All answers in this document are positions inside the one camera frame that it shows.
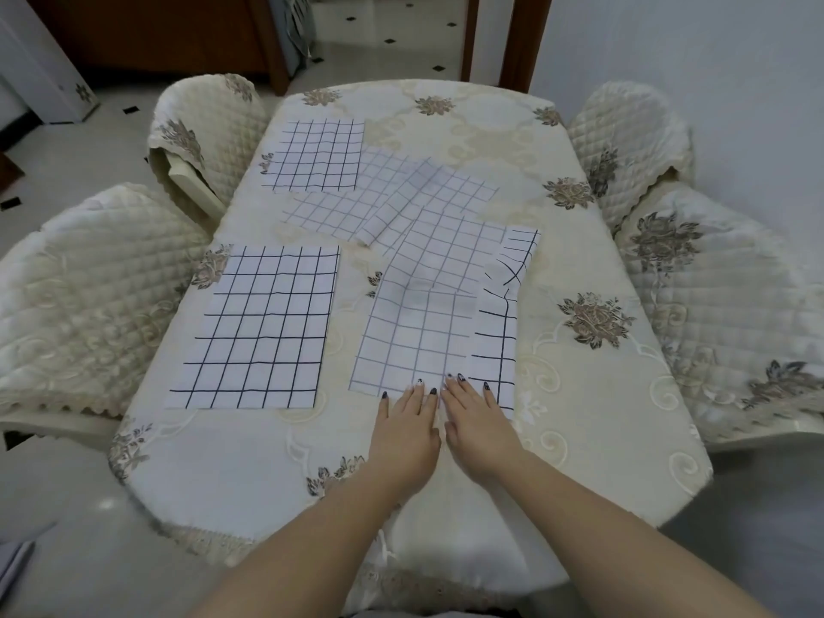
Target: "person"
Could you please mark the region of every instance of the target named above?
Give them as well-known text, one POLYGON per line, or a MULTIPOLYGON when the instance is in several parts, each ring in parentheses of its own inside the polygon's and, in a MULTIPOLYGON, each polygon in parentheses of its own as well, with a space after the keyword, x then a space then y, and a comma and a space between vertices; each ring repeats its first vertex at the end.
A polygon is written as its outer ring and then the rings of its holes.
MULTIPOLYGON (((448 445, 472 479, 497 481, 558 556, 599 618, 763 618, 764 607, 693 554, 525 450, 488 385, 448 376, 448 445)), ((261 543, 191 618, 335 618, 377 531, 423 488, 441 438, 438 391, 378 404, 367 461, 347 481, 261 543)))

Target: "white wall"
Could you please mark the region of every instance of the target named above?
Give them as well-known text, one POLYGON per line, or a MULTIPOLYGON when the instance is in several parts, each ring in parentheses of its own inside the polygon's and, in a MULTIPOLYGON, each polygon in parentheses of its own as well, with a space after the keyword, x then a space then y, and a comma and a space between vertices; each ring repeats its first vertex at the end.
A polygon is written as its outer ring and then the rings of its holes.
POLYGON ((26 104, 0 76, 0 130, 26 113, 26 104))
POLYGON ((777 230, 824 281, 824 0, 553 0, 530 93, 565 120, 607 80, 692 125, 697 188, 777 230))
POLYGON ((515 0, 480 0, 469 82, 497 86, 515 0))

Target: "tablecloth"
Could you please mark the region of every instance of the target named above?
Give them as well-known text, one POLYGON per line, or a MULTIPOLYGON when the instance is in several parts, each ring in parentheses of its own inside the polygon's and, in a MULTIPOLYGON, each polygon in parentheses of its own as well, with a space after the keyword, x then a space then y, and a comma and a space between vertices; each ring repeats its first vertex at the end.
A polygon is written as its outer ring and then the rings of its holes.
MULTIPOLYGON (((365 146, 431 156, 494 182, 486 219, 541 228, 518 296, 513 426, 527 449, 652 525, 683 508, 711 465, 554 105, 458 82, 342 85, 284 100, 258 154, 283 123, 322 117, 362 118, 365 146)), ((324 470, 345 477, 367 456, 377 399, 348 381, 376 273, 388 264, 354 242, 281 222, 287 194, 261 185, 257 158, 212 247, 340 245, 315 407, 165 409, 209 303, 192 286, 109 454, 167 533, 229 563, 314 503, 307 486, 324 470)), ((441 410, 436 424, 444 419, 441 410)), ((347 609, 483 609, 566 580, 511 499, 468 479, 444 444, 432 479, 367 554, 347 609)))

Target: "chair backrest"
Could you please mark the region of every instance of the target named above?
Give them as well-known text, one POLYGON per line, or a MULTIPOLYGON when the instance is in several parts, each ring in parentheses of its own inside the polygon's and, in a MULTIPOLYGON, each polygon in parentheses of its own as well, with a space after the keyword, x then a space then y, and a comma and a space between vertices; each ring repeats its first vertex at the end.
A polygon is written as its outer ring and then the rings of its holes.
POLYGON ((692 181, 689 128, 652 86, 605 83, 589 96, 567 132, 613 235, 669 169, 692 181))
POLYGON ((119 185, 0 260, 0 414, 122 415, 209 238, 168 199, 119 185))
MULTIPOLYGON (((231 73, 185 78, 158 99, 149 150, 180 156, 228 206, 268 123, 261 98, 245 78, 231 73)), ((155 176, 167 186, 169 165, 157 160, 150 163, 155 176)))
POLYGON ((669 182, 615 244, 706 442, 778 417, 821 422, 824 291, 776 234, 669 182))

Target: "cream tablecloth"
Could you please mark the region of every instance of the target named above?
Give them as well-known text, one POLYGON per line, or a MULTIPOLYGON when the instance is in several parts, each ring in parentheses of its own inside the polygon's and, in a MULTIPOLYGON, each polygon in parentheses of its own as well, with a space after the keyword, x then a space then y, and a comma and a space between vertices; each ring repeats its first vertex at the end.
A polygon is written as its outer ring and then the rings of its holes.
MULTIPOLYGON (((518 300, 521 441, 650 524, 683 508, 712 469, 553 104, 457 82, 343 85, 284 100, 259 153, 283 122, 322 116, 363 118, 366 145, 490 180, 500 190, 489 220, 541 228, 518 300)), ((257 161, 215 243, 337 242, 279 222, 285 197, 261 186, 257 161)), ((373 303, 369 279, 388 261, 340 245, 313 409, 164 409, 209 303, 208 291, 191 287, 115 440, 115 473, 167 533, 212 560, 238 561, 314 503, 307 480, 319 468, 334 472, 368 453, 376 399, 348 381, 373 303)), ((500 606, 566 580, 514 503, 470 481, 444 445, 428 485, 373 544, 347 609, 500 606)))

